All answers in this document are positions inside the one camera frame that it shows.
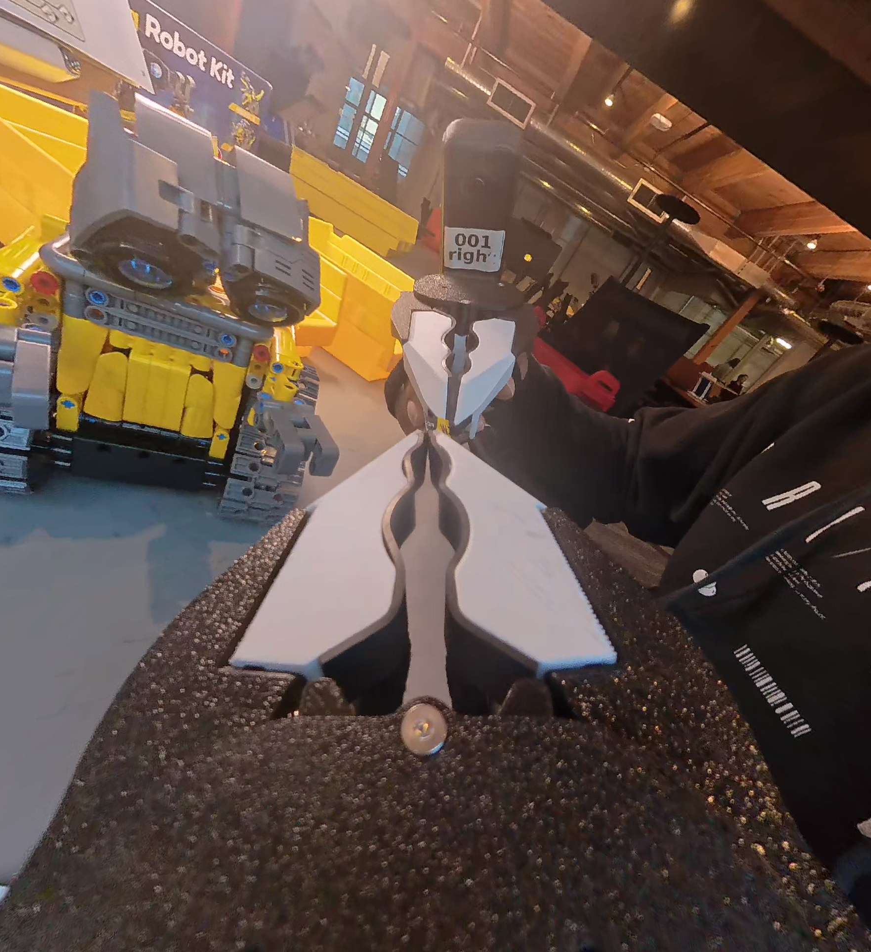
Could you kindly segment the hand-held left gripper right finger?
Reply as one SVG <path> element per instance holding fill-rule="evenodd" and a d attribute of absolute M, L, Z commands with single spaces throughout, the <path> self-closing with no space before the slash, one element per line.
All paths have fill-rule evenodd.
<path fill-rule="evenodd" d="M 538 676 L 611 665 L 608 633 L 545 517 L 545 506 L 441 432 L 430 435 L 443 533 L 453 545 L 453 621 Z"/>

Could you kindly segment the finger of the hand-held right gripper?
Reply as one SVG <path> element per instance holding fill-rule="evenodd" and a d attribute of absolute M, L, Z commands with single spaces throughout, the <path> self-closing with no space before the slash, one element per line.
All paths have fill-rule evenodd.
<path fill-rule="evenodd" d="M 467 351 L 457 392 L 457 424 L 466 440 L 476 437 L 484 411 L 512 377 L 514 332 L 514 321 L 499 317 L 477 320 L 473 325 L 476 342 Z"/>
<path fill-rule="evenodd" d="M 409 319 L 404 363 L 419 398 L 436 418 L 457 427 L 460 352 L 453 317 L 430 309 L 416 309 Z"/>

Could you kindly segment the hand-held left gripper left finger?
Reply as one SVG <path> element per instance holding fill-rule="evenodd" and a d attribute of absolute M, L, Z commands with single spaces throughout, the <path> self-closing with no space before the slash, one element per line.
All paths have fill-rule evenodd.
<path fill-rule="evenodd" d="M 319 497 L 229 663 L 314 680 L 394 619 L 405 586 L 396 505 L 417 485 L 425 437 L 404 437 Z"/>

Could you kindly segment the yellow grey toy brick robot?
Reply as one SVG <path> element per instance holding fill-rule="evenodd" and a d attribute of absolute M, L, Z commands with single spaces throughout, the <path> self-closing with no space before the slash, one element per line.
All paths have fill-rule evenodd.
<path fill-rule="evenodd" d="M 48 470 L 217 490 L 228 518 L 279 522 L 339 449 L 288 327 L 252 327 L 219 289 L 183 301 L 67 279 L 34 247 L 0 266 L 0 491 Z"/>

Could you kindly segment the grey toy robot head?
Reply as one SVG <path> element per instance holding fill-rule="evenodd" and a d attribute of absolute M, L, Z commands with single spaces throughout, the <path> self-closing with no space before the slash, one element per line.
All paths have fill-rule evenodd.
<path fill-rule="evenodd" d="M 320 258 L 290 174 L 241 148 L 221 160 L 211 133 L 139 94 L 133 112 L 129 130 L 115 98 L 91 93 L 68 227 L 40 251 L 44 264 L 151 303 L 218 278 L 232 311 L 263 327 L 313 313 Z"/>

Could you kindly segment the grey desk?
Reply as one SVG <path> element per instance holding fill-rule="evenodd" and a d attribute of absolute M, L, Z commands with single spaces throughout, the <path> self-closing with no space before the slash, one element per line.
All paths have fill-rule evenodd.
<path fill-rule="evenodd" d="M 267 529 L 213 492 L 63 472 L 0 492 L 0 884 L 143 653 Z"/>

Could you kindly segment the paned window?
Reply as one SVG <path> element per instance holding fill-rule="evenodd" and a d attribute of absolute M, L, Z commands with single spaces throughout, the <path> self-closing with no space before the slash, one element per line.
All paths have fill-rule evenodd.
<path fill-rule="evenodd" d="M 387 98 L 376 88 L 366 90 L 365 83 L 352 76 L 348 81 L 333 147 L 366 165 L 373 142 L 383 127 Z M 425 125 L 405 105 L 396 108 L 385 137 L 385 154 L 396 162 L 399 177 L 405 178 L 425 136 Z"/>

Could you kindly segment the black display board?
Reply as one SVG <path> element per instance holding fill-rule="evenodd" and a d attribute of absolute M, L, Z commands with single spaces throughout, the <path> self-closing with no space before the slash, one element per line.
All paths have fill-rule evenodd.
<path fill-rule="evenodd" d="M 707 331 L 608 278 L 574 316 L 550 328 L 548 341 L 586 374 L 613 375 L 620 391 L 610 413 L 627 418 Z"/>

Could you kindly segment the blue robot kit box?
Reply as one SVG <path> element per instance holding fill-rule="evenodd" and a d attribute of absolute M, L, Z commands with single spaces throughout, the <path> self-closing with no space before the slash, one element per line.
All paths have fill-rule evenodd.
<path fill-rule="evenodd" d="M 150 1 L 131 1 L 153 91 L 148 96 L 212 134 L 219 149 L 253 151 L 272 84 Z"/>

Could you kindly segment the robot instruction booklet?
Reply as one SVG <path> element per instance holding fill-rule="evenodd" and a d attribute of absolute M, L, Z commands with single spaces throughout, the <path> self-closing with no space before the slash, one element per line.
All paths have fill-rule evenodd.
<path fill-rule="evenodd" d="M 0 1 L 0 67 L 53 84 L 94 67 L 154 90 L 126 1 Z"/>

